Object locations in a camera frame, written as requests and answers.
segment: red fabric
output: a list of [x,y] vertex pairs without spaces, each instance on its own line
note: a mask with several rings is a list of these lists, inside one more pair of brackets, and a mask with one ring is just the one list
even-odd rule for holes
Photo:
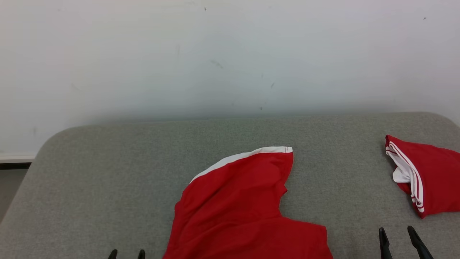
[[[386,136],[386,146],[393,142],[412,162],[423,185],[416,191],[423,196],[424,211],[420,212],[415,202],[415,211],[421,218],[441,212],[460,211],[460,153],[432,145],[412,143]],[[409,183],[399,183],[398,186],[411,194]]]
[[164,259],[331,259],[324,226],[278,207],[290,153],[259,153],[193,180],[175,207]]

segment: red cloth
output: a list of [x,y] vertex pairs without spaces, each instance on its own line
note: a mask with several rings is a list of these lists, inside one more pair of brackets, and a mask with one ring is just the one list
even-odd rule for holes
[[279,211],[290,147],[264,147],[197,175],[176,204],[163,259],[331,259],[324,226]]
[[421,218],[460,211],[460,153],[387,135],[386,154],[397,165],[393,180]]

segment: gray cushion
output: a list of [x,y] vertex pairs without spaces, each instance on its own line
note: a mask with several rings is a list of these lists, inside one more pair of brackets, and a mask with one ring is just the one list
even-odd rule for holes
[[460,258],[460,213],[420,219],[392,181],[385,135],[460,151],[460,129],[430,113],[227,119],[65,130],[40,150],[0,224],[12,258],[161,258],[174,205],[197,173],[259,147],[291,146],[280,210],[322,224],[337,259],[379,258],[385,227],[395,259],[418,258],[415,227],[432,255]]

